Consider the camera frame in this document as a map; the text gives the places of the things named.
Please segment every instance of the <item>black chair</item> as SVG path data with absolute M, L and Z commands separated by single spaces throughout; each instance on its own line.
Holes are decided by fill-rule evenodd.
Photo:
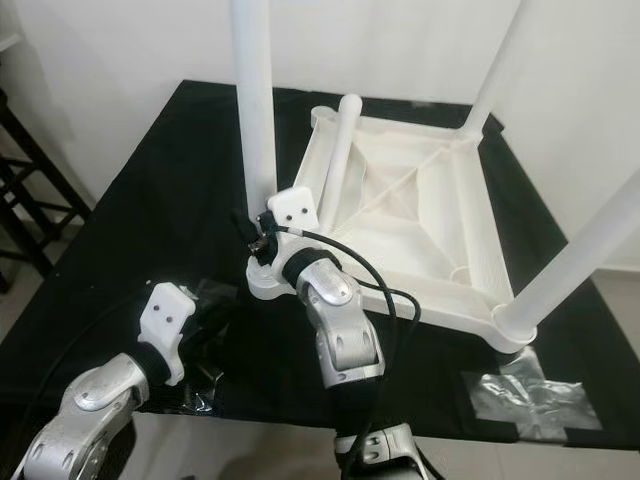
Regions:
M 0 257 L 27 261 L 46 276 L 53 265 L 44 253 L 44 248 L 52 241 L 60 238 L 62 230 L 79 216 L 87 220 L 91 209 L 82 200 L 60 171 L 42 151 L 29 132 L 15 117 L 7 105 L 7 95 L 0 89 L 0 125 L 13 138 L 16 144 L 27 155 L 29 160 L 6 158 L 0 155 L 0 226 L 6 230 L 19 251 L 0 249 Z M 24 186 L 24 181 L 32 173 L 40 171 L 45 178 L 60 192 L 68 205 L 38 201 Z M 14 212 L 14 207 L 21 205 L 42 231 L 41 238 L 29 232 Z M 62 212 L 64 216 L 57 223 L 49 219 L 45 211 Z M 9 283 L 0 272 L 0 292 L 6 292 Z

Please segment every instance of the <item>white mounting plate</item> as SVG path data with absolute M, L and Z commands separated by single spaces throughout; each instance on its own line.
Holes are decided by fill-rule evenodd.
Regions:
M 157 284 L 140 316 L 138 342 L 150 343 L 162 355 L 171 372 L 167 385 L 174 386 L 184 377 L 184 366 L 178 355 L 182 340 L 180 331 L 196 311 L 195 302 L 173 283 Z
M 313 134 L 295 186 L 310 188 L 316 206 L 337 119 L 328 107 L 311 112 Z M 473 140 L 452 129 L 360 117 L 339 194 L 329 236 L 363 255 L 390 287 L 414 295 L 423 322 L 479 335 L 505 353 L 533 340 L 510 338 L 493 320 L 513 293 Z M 347 273 L 372 281 L 334 253 Z M 365 308 L 386 313 L 382 294 L 364 295 Z M 398 303 L 398 314 L 411 318 L 411 305 Z

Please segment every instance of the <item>metal joint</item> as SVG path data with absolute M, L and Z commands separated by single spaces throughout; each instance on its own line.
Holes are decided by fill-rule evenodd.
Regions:
M 325 387 L 381 376 L 384 356 L 362 308 L 358 283 L 329 259 L 321 259 L 302 271 L 296 287 L 316 329 Z
M 125 354 L 83 373 L 67 387 L 58 415 L 31 443 L 25 478 L 97 478 L 111 440 L 148 398 L 144 374 Z
M 346 454 L 349 452 L 355 439 L 355 435 L 336 438 L 334 441 L 336 453 Z M 427 469 L 422 463 L 413 439 L 411 427 L 406 423 L 370 433 L 365 440 L 360 455 L 362 463 L 365 465 L 377 465 L 398 458 L 409 458 L 415 464 L 415 470 L 417 470 L 421 478 L 429 480 Z

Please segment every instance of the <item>black cloth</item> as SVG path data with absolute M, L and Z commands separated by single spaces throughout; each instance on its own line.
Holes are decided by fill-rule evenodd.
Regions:
M 339 99 L 276 89 L 280 188 L 293 183 L 304 155 L 311 108 L 337 108 Z M 366 99 L 363 107 L 368 116 L 444 127 L 460 126 L 468 111 L 467 106 L 380 99 Z M 488 122 L 480 154 L 517 292 L 566 241 L 500 131 L 495 119 Z M 207 397 L 210 383 L 188 372 L 179 387 L 155 389 L 143 408 L 334 426 L 314 332 L 302 306 L 293 296 L 261 302 L 246 291 L 248 251 L 230 217 L 234 207 L 244 205 L 235 88 L 185 81 L 0 345 L 1 401 L 29 402 L 73 336 L 104 315 L 69 351 L 38 401 L 57 406 L 75 376 L 136 342 L 145 301 L 132 293 L 144 293 L 147 281 L 195 288 L 201 279 L 212 278 L 240 290 L 241 307 L 219 350 L 228 375 Z M 108 308 L 108 315 L 101 313 Z M 603 425 L 602 431 L 568 431 L 569 444 L 638 449 L 640 364 L 592 282 L 550 317 L 535 341 L 546 376 L 583 382 Z M 371 318 L 384 347 L 388 322 L 380 315 Z M 401 321 L 402 331 L 407 324 Z M 517 441 L 513 424 L 475 419 L 463 372 L 498 373 L 496 354 L 480 338 L 420 325 L 392 380 L 391 403 L 417 435 Z M 194 407 L 195 394 L 200 407 Z M 210 408 L 203 408 L 206 399 Z

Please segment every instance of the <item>floor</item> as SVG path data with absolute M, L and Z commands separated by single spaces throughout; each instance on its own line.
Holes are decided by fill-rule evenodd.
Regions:
M 58 258 L 65 244 L 52 245 Z M 640 276 L 599 272 L 596 284 L 640 352 Z M 0 340 L 41 279 L 29 266 L 14 268 L 13 288 L 0 296 Z M 126 480 L 320 480 L 338 478 L 333 432 L 288 425 L 204 417 L 136 414 L 138 442 Z M 616 480 L 640 477 L 634 452 L 498 445 L 419 438 L 423 451 L 449 480 Z

